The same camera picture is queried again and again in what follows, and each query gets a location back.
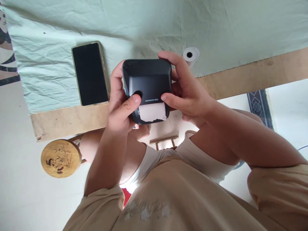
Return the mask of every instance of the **wooden board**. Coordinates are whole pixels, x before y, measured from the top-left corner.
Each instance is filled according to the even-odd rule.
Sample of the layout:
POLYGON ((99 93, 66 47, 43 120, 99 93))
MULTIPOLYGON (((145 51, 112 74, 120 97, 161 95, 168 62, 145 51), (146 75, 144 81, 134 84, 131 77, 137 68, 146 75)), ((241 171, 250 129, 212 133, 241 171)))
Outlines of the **wooden board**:
MULTIPOLYGON (((200 83, 215 99, 308 78, 308 47, 199 77, 200 83)), ((108 104, 74 106, 31 115, 38 141, 57 139, 105 127, 108 104)))

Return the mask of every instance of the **paper slot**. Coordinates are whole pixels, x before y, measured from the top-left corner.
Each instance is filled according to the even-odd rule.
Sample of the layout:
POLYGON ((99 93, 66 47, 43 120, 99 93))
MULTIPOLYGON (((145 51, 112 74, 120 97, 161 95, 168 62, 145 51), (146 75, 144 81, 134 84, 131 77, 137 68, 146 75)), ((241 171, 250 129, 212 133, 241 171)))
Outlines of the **paper slot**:
POLYGON ((139 106, 140 119, 144 122, 153 122, 154 120, 166 120, 165 103, 154 103, 139 106))

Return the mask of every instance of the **finger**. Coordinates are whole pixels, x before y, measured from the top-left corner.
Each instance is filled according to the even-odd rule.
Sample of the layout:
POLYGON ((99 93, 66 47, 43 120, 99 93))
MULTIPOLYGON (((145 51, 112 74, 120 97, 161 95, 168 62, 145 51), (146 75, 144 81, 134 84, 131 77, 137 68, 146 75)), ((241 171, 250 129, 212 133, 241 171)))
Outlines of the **finger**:
POLYGON ((171 79, 173 81, 178 81, 179 80, 179 76, 177 75, 176 69, 172 69, 171 79))
POLYGON ((188 99, 180 98, 171 93, 162 94, 161 100, 164 101, 166 104, 168 104, 170 107, 180 111, 185 111, 189 107, 188 99))
POLYGON ((171 64, 173 64, 181 80, 194 78, 185 59, 177 53, 171 51, 160 51, 158 52, 158 57, 167 59, 171 64))
POLYGON ((121 104, 127 100, 124 90, 119 90, 110 95, 109 100, 109 111, 112 112, 114 109, 121 106, 121 104))
POLYGON ((137 94, 132 95, 113 113, 116 120, 124 121, 131 113, 133 113, 140 105, 141 97, 137 94))
POLYGON ((125 60, 122 60, 112 71, 111 77, 110 77, 110 86, 111 86, 111 94, 123 89, 123 83, 122 83, 122 66, 125 60))
POLYGON ((176 96, 182 97, 183 89, 181 88, 179 82, 174 82, 171 84, 171 92, 176 96))

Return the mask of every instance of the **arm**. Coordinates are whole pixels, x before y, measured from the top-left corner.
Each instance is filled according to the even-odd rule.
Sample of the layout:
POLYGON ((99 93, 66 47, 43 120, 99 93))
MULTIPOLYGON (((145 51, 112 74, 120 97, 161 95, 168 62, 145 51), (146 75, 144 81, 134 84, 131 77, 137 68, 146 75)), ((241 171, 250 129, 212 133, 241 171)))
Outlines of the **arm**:
POLYGON ((255 167, 291 167, 308 164, 283 137, 261 123, 217 101, 204 118, 242 160, 255 167))
POLYGON ((228 147, 251 166, 290 167, 307 164, 284 138, 261 123, 214 100, 192 75, 183 57, 168 51, 158 54, 174 66, 173 93, 161 99, 190 116, 201 116, 228 147))
POLYGON ((128 116, 141 102, 139 95, 132 95, 125 101, 122 65, 123 62, 119 63, 111 74, 108 123, 88 173, 85 196, 99 189, 111 189, 121 180, 127 135, 134 126, 128 116))

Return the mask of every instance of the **patterned rug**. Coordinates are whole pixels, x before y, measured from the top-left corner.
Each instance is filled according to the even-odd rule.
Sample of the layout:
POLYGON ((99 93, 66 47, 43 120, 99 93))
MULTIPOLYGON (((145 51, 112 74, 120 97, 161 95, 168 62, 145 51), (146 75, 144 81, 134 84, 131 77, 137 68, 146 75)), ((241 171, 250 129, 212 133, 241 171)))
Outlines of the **patterned rug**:
POLYGON ((20 80, 5 14, 0 11, 0 86, 20 80))

